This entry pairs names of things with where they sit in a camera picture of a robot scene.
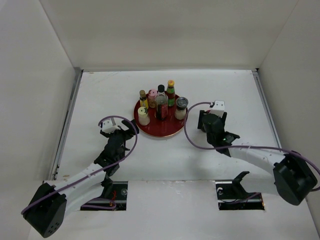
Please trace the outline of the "small yellow-label oil bottle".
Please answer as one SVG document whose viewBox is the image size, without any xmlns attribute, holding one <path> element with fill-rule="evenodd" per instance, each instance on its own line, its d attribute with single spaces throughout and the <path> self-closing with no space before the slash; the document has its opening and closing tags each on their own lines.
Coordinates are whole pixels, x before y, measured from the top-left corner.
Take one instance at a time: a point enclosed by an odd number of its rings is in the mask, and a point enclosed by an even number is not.
<svg viewBox="0 0 320 240">
<path fill-rule="evenodd" d="M 147 98 L 146 92 L 144 90 L 139 91 L 139 103 L 140 103 L 141 107 L 144 107 L 146 109 L 149 108 L 148 98 Z"/>
</svg>

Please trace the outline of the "yellow-lid spice shaker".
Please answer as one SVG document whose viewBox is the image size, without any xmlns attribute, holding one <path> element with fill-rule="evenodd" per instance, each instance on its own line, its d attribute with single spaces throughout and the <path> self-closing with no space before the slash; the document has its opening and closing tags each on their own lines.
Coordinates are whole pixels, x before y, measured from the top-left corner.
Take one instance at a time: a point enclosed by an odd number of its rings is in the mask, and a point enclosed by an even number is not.
<svg viewBox="0 0 320 240">
<path fill-rule="evenodd" d="M 141 106 L 137 110 L 138 113 L 138 122 L 142 126 L 147 126 L 150 123 L 150 117 L 148 109 L 144 106 Z"/>
</svg>

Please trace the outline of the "pink-lid spice shaker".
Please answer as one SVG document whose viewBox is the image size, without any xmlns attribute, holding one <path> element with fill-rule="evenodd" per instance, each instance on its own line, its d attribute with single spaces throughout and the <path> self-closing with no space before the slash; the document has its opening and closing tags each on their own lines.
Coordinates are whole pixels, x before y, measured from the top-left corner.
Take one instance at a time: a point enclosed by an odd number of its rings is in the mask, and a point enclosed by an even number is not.
<svg viewBox="0 0 320 240">
<path fill-rule="evenodd" d="M 156 89 L 150 89 L 149 92 L 148 92 L 148 97 L 147 97 L 147 100 L 148 100 L 148 106 L 150 108 L 155 108 L 156 107 L 156 96 L 158 94 L 158 91 Z"/>
</svg>

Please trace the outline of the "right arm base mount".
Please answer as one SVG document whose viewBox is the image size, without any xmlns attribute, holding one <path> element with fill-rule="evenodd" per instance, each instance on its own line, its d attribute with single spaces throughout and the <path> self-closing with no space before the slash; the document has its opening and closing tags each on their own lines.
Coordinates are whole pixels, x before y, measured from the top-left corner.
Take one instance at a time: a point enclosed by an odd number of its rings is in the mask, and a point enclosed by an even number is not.
<svg viewBox="0 0 320 240">
<path fill-rule="evenodd" d="M 242 171 L 233 179 L 216 180 L 215 188 L 220 211 L 265 210 L 260 192 L 247 192 L 241 185 L 249 171 Z"/>
</svg>

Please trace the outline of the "green-label sauce bottle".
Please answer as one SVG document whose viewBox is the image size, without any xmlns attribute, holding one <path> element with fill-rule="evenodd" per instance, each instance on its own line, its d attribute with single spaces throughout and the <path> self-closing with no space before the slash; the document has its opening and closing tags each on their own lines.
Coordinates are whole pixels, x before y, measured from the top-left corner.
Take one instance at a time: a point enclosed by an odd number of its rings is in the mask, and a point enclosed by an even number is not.
<svg viewBox="0 0 320 240">
<path fill-rule="evenodd" d="M 168 97 L 168 107 L 172 107 L 175 104 L 175 81 L 174 80 L 169 80 L 167 82 L 167 89 L 166 89 L 166 94 Z"/>
</svg>

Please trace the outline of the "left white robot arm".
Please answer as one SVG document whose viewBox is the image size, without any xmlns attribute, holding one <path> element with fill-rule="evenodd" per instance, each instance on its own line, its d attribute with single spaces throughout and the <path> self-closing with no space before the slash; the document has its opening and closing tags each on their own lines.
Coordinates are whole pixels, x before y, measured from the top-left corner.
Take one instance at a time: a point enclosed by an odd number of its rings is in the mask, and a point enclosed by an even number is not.
<svg viewBox="0 0 320 240">
<path fill-rule="evenodd" d="M 111 176 L 119 169 L 132 150 L 126 142 L 137 138 L 139 129 L 136 121 L 124 117 L 123 129 L 115 123 L 116 116 L 105 117 L 98 123 L 100 134 L 107 144 L 99 156 L 76 175 L 59 182 L 44 182 L 39 186 L 29 205 L 22 210 L 23 218 L 43 237 L 52 236 L 62 225 L 64 218 L 79 210 L 87 202 L 108 199 L 112 195 Z"/>
</svg>

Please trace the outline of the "grey-lid pepper grinder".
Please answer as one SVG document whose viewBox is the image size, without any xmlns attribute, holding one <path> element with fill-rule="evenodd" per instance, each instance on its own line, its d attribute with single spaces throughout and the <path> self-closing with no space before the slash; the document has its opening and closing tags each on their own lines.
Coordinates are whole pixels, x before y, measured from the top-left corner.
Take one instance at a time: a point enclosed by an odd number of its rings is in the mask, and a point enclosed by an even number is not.
<svg viewBox="0 0 320 240">
<path fill-rule="evenodd" d="M 176 102 L 176 110 L 174 116 L 177 120 L 183 120 L 187 113 L 189 101 L 186 97 L 179 97 Z"/>
</svg>

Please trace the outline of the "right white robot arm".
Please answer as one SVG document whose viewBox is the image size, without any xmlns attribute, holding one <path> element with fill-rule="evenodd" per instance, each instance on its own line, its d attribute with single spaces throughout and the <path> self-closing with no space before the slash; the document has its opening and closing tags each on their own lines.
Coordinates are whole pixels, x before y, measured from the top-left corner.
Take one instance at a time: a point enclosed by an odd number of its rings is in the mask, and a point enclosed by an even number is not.
<svg viewBox="0 0 320 240">
<path fill-rule="evenodd" d="M 295 151 L 241 143 L 239 135 L 225 130 L 226 118 L 226 112 L 221 117 L 208 110 L 199 112 L 197 128 L 206 133 L 214 150 L 273 175 L 278 195 L 291 205 L 298 206 L 316 190 L 318 180 L 310 168 L 311 162 Z"/>
</svg>

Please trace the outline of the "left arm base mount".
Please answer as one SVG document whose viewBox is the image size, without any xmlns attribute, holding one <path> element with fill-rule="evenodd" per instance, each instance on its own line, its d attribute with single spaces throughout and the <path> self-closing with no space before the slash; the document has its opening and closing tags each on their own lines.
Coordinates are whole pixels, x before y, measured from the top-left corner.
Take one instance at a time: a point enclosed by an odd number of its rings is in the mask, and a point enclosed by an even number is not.
<svg viewBox="0 0 320 240">
<path fill-rule="evenodd" d="M 106 186 L 101 196 L 80 207 L 81 211 L 126 211 L 128 197 L 127 181 L 114 181 Z"/>
</svg>

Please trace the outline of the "dark soy sauce bottle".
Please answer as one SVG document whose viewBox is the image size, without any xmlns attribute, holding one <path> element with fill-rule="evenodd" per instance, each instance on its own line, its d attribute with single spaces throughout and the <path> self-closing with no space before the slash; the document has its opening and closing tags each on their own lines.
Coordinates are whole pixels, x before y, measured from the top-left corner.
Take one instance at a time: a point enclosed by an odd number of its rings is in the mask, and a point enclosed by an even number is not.
<svg viewBox="0 0 320 240">
<path fill-rule="evenodd" d="M 155 96 L 156 112 L 155 116 L 158 120 L 164 120 L 168 115 L 168 96 L 165 93 L 165 86 L 160 84 L 157 87 L 157 95 Z"/>
</svg>

